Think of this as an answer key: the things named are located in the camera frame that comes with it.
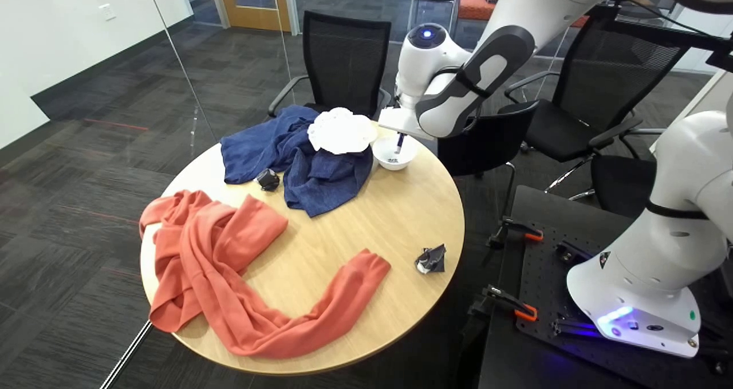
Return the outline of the blue cloth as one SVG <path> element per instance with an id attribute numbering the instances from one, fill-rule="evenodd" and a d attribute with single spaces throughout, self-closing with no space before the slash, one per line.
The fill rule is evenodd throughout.
<path id="1" fill-rule="evenodd" d="M 291 209 L 313 218 L 355 198 L 373 167 L 370 143 L 363 150 L 333 154 L 315 148 L 308 129 L 320 113 L 289 105 L 277 117 L 220 141 L 227 184 L 255 180 L 263 172 L 282 173 L 283 198 Z"/>

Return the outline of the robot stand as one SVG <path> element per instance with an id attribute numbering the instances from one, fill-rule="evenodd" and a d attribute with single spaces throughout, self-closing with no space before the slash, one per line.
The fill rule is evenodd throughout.
<path id="1" fill-rule="evenodd" d="M 630 218 L 528 186 L 518 186 L 510 210 L 521 221 L 545 222 L 602 246 L 631 223 Z M 640 389 L 521 333 L 513 318 L 498 311 L 492 314 L 484 336 L 479 389 Z"/>

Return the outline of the crumpled black silver wrapper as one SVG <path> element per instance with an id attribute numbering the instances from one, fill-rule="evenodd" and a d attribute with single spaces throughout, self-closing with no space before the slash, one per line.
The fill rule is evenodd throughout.
<path id="1" fill-rule="evenodd" d="M 446 253 L 445 245 L 424 247 L 415 261 L 416 270 L 422 274 L 444 272 Z"/>

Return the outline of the white crumpled cloth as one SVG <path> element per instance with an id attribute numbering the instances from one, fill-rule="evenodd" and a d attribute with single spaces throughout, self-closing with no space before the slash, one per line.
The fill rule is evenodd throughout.
<path id="1" fill-rule="evenodd" d="M 365 151 L 377 139 L 378 133 L 367 116 L 337 107 L 317 115 L 307 135 L 315 151 L 340 156 Z"/>

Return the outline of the black metal bracket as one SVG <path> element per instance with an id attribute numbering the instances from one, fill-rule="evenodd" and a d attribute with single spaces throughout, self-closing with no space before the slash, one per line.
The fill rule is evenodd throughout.
<path id="1" fill-rule="evenodd" d="M 603 337 L 592 322 L 558 317 L 552 322 L 551 327 L 555 335 L 589 337 L 590 339 L 602 339 Z"/>
<path id="2" fill-rule="evenodd" d="M 570 243 L 570 241 L 562 240 L 555 246 L 557 257 L 568 265 L 578 265 L 590 260 L 594 255 L 579 246 Z"/>

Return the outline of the orange cloth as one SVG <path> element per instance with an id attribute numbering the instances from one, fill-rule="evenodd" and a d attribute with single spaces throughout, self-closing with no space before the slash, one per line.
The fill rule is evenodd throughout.
<path id="1" fill-rule="evenodd" d="M 243 272 L 288 227 L 286 217 L 259 199 L 234 208 L 204 191 L 178 191 L 152 201 L 140 233 L 153 235 L 158 288 L 149 320 L 179 332 L 204 316 L 224 347 L 241 357 L 288 359 L 314 352 L 349 332 L 392 268 L 362 250 L 335 274 L 309 313 L 290 318 L 270 308 Z"/>

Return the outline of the orange ottoman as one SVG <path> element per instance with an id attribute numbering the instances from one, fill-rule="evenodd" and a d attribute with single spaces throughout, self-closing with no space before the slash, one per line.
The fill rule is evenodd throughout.
<path id="1" fill-rule="evenodd" d="M 458 0 L 458 5 L 458 19 L 489 21 L 496 3 L 489 0 Z"/>

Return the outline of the small black object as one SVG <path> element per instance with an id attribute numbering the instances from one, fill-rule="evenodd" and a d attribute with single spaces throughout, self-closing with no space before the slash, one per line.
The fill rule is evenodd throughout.
<path id="1" fill-rule="evenodd" d="M 262 191 L 277 191 L 281 183 L 280 175 L 270 168 L 262 170 L 254 180 Z"/>

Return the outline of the row of black office chairs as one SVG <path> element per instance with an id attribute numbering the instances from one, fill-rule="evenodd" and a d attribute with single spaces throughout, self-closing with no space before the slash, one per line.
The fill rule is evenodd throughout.
<path id="1" fill-rule="evenodd" d="M 685 32 L 591 17 L 555 73 L 550 100 L 511 99 L 469 132 L 438 141 L 438 159 L 452 176 L 510 164 L 527 143 L 575 170 L 609 163 L 601 151 L 641 122 L 633 110 L 689 51 Z"/>

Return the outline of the black orange clamp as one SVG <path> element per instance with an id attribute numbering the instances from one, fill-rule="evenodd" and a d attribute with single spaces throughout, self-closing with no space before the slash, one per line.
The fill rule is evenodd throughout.
<path id="1" fill-rule="evenodd" d="M 511 231 L 522 233 L 525 239 L 531 241 L 543 241 L 544 239 L 542 230 L 504 216 L 498 223 L 497 231 L 488 239 L 487 246 L 491 250 L 502 250 Z"/>
<path id="2" fill-rule="evenodd" d="M 489 316 L 490 309 L 495 306 L 511 311 L 516 318 L 535 322 L 538 319 L 538 311 L 533 306 L 519 300 L 495 285 L 487 285 L 482 288 L 476 300 L 471 304 L 468 313 L 472 316 Z"/>

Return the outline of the black mesh office chair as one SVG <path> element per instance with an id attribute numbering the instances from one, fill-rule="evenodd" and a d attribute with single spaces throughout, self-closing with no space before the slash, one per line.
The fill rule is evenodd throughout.
<path id="1" fill-rule="evenodd" d="M 278 105 L 299 82 L 311 86 L 312 109 L 337 107 L 375 119 L 392 101 L 382 88 L 387 65 L 390 21 L 361 20 L 304 11 L 302 49 L 306 74 L 292 78 L 267 108 L 277 117 Z"/>

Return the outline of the white bowl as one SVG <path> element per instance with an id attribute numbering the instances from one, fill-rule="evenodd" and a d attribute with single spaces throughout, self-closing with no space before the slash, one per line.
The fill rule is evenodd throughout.
<path id="1" fill-rule="evenodd" d="M 401 153 L 395 155 L 395 145 L 398 133 L 382 136 L 372 143 L 372 154 L 380 166 L 390 171 L 402 170 L 414 160 L 418 154 L 421 143 L 415 138 L 406 135 Z"/>

